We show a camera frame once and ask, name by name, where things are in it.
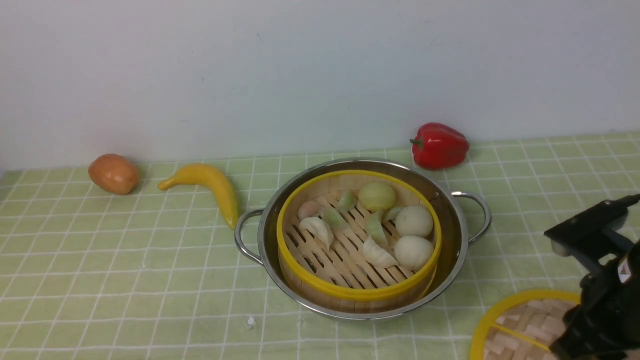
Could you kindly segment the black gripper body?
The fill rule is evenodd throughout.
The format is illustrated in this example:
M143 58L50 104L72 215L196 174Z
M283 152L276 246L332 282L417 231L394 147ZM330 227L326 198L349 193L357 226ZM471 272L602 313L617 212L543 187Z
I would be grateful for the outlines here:
M567 251L588 270L578 305L549 350L558 360L624 360L639 349L639 244L605 265L574 246Z

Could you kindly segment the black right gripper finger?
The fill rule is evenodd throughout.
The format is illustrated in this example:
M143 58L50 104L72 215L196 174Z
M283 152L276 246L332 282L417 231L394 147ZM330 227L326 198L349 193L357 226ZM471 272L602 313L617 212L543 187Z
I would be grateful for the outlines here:
M604 256L619 257L633 247L634 243L611 225L624 223L628 209L639 200L638 193L603 200L544 231L544 236L576 259L588 273L596 275L604 269L601 264Z

